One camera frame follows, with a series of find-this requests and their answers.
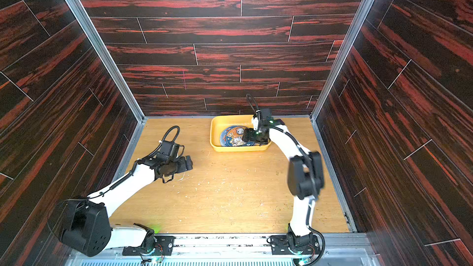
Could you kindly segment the yellow plastic storage tray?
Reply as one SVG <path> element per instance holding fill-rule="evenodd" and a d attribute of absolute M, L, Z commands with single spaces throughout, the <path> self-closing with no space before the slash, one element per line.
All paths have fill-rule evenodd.
<path fill-rule="evenodd" d="M 221 132 L 230 126 L 245 126 L 253 128 L 251 122 L 252 115 L 229 115 L 217 116 L 211 121 L 210 143 L 217 152 L 246 152 L 246 151 L 266 151 L 271 143 L 265 145 L 255 144 L 250 147 L 223 147 L 220 145 Z"/>

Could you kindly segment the blue cartoon animals coaster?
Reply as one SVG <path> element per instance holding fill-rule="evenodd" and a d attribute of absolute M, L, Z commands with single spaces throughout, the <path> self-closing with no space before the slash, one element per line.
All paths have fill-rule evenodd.
<path fill-rule="evenodd" d="M 223 147 L 250 147 L 254 142 L 245 142 L 243 135 L 247 127 L 230 126 L 224 129 L 220 134 L 220 145 Z"/>

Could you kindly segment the aluminium corner post left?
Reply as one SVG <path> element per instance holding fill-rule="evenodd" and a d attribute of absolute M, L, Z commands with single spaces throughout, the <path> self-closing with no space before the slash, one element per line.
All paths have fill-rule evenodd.
<path fill-rule="evenodd" d="M 101 59 L 105 69 L 108 71 L 113 82 L 117 86 L 119 92 L 124 97 L 126 103 L 131 109 L 133 115 L 135 116 L 138 123 L 143 123 L 145 121 L 145 115 L 139 104 L 137 103 L 135 97 L 133 96 L 129 86 L 127 85 L 123 75 L 118 69 L 117 64 L 113 60 L 111 54 L 109 53 L 105 43 L 100 37 L 96 27 L 92 23 L 90 16 L 87 14 L 84 6 L 80 0 L 64 0 L 71 10 L 72 14 L 76 18 L 80 27 L 84 31 L 88 40 L 92 44 L 95 52 L 98 57 Z"/>

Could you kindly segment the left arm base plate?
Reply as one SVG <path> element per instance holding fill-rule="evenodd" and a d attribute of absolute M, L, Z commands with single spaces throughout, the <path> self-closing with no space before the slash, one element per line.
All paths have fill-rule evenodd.
<path fill-rule="evenodd" d="M 138 247 L 125 247 L 122 255 L 143 258 L 166 257 L 172 255 L 174 242 L 175 237 L 171 235 L 146 237 L 145 241 Z"/>

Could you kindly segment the aluminium front rail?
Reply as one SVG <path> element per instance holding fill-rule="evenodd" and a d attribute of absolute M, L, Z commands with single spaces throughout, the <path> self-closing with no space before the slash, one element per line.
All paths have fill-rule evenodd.
<path fill-rule="evenodd" d="M 283 247 L 280 233 L 172 234 L 157 236 L 163 252 L 127 256 L 123 248 L 107 249 L 95 257 L 77 251 L 68 266 L 379 266 L 364 233 L 326 233 L 317 253 L 314 247 L 295 255 Z"/>

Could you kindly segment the aluminium corner post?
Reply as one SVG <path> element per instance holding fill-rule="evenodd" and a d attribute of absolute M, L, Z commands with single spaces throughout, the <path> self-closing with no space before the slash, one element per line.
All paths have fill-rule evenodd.
<path fill-rule="evenodd" d="M 361 28 L 362 25 L 364 24 L 367 15 L 369 14 L 369 11 L 372 8 L 372 5 L 375 0 L 361 0 L 360 6 L 357 9 L 357 12 L 355 13 L 355 16 L 353 18 L 352 24 L 350 25 L 347 34 L 341 44 L 340 50 L 335 58 L 335 61 L 333 63 L 333 66 L 330 70 L 330 73 L 328 75 L 328 79 L 326 80 L 326 83 L 321 91 L 321 94 L 319 96 L 319 99 L 315 105 L 315 108 L 312 112 L 311 116 L 311 122 L 315 126 L 316 125 L 316 120 L 323 108 L 324 103 L 326 102 L 330 91 L 332 90 L 333 86 L 335 85 L 335 82 L 338 78 L 338 75 L 341 72 L 342 66 L 344 65 L 344 62 L 351 50 L 351 47 L 353 46 Z"/>
<path fill-rule="evenodd" d="M 138 123 L 143 123 L 145 121 L 145 115 L 139 104 L 137 103 L 135 97 L 133 96 L 129 86 L 127 85 L 123 75 L 118 69 L 117 64 L 113 60 L 111 54 L 109 53 L 105 43 L 100 37 L 96 27 L 92 23 L 90 16 L 87 14 L 84 6 L 80 0 L 64 0 L 71 10 L 72 14 L 76 18 L 80 27 L 84 31 L 88 40 L 92 44 L 95 52 L 98 57 L 101 59 L 105 69 L 108 71 L 113 82 L 117 86 L 119 92 L 124 97 L 126 103 L 131 109 L 133 115 L 135 116 Z"/>

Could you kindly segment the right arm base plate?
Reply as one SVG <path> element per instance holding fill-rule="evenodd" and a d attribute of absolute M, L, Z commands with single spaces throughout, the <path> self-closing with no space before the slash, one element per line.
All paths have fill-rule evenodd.
<path fill-rule="evenodd" d="M 311 255 L 320 254 L 321 247 L 318 238 L 310 233 L 296 236 L 292 233 L 271 235 L 266 240 L 275 255 Z"/>

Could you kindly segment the aluminium corner post right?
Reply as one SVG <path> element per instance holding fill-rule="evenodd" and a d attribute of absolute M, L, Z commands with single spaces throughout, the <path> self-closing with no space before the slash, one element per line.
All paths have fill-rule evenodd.
<path fill-rule="evenodd" d="M 341 44 L 340 50 L 335 58 L 335 61 L 333 63 L 333 66 L 330 70 L 330 73 L 328 75 L 328 79 L 326 80 L 326 83 L 321 91 L 321 94 L 319 96 L 319 99 L 315 105 L 315 108 L 312 112 L 311 116 L 311 122 L 315 126 L 316 125 L 316 120 L 323 108 L 324 103 L 326 102 L 330 91 L 332 90 L 333 86 L 335 85 L 335 82 L 338 78 L 338 75 L 341 72 L 342 66 L 344 65 L 344 62 L 351 50 L 351 47 L 353 46 L 361 28 L 362 25 L 364 24 L 367 15 L 369 14 L 369 11 L 372 8 L 372 5 L 375 0 L 361 0 L 360 6 L 357 9 L 357 12 L 355 13 L 355 16 L 353 18 L 352 24 L 350 25 L 347 34 Z"/>

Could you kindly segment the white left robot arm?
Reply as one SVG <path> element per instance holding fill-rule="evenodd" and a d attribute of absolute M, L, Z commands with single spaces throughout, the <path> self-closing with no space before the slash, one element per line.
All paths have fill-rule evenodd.
<path fill-rule="evenodd" d="M 151 255 L 158 244 L 155 230 L 135 223 L 129 227 L 112 225 L 113 213 L 138 191 L 151 183 L 167 183 L 175 174 L 192 170 L 190 156 L 184 155 L 185 147 L 163 141 L 156 150 L 135 160 L 132 169 L 105 188 L 87 197 L 65 199 L 59 225 L 51 233 L 62 244 L 94 257 L 106 249 L 130 248 L 139 255 Z"/>

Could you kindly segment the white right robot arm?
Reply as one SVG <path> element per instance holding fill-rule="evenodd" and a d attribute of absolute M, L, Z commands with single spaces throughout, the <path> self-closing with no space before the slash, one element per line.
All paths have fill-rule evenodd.
<path fill-rule="evenodd" d="M 314 205 L 325 186 L 321 155 L 303 146 L 281 119 L 273 118 L 268 108 L 255 110 L 251 124 L 244 132 L 244 142 L 276 144 L 288 159 L 287 184 L 294 197 L 288 230 L 296 237 L 310 235 Z"/>

